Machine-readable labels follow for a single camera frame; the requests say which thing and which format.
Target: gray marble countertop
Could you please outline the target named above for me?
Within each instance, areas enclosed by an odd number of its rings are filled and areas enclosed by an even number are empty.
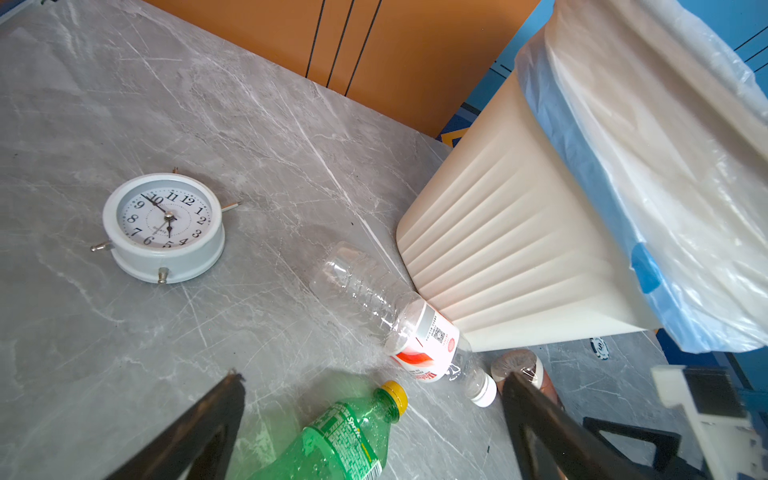
[[[382,478],[519,477],[498,401],[416,384],[306,287],[338,240],[405,275],[394,229],[445,145],[138,0],[30,7],[0,25],[0,65],[0,478],[103,478],[230,368],[247,380],[230,478],[387,379],[410,407]],[[211,270],[143,283],[88,247],[110,192],[174,167],[244,204]],[[580,355],[542,357],[567,407],[607,392],[615,417],[684,427],[635,400],[647,371]]]

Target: plastic bag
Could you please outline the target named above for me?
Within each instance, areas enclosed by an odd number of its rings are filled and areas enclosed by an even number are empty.
[[[768,345],[768,100],[670,0],[557,0],[528,104],[682,350]]]

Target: blue wall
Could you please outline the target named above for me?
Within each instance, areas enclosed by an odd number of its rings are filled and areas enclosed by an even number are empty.
[[[752,352],[734,353],[752,388],[768,392],[768,347]]]
[[[768,0],[680,0],[680,4],[704,20],[746,64],[756,72],[757,84],[768,92]],[[482,110],[509,73],[515,56],[552,15],[554,0],[541,0],[518,33],[467,99]]]
[[[10,12],[16,5],[23,1],[24,0],[0,0],[0,17],[5,13]]]

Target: green bottle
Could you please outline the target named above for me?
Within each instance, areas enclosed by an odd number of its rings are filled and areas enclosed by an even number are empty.
[[[389,427],[407,407],[395,382],[370,397],[336,402],[250,480],[375,480],[386,466]]]

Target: clear plastic bottle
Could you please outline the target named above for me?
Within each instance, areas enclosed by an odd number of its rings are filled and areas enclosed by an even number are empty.
[[[450,382],[478,406],[493,402],[493,379],[458,328],[368,254],[338,243],[310,289],[328,310],[370,335],[417,380]]]

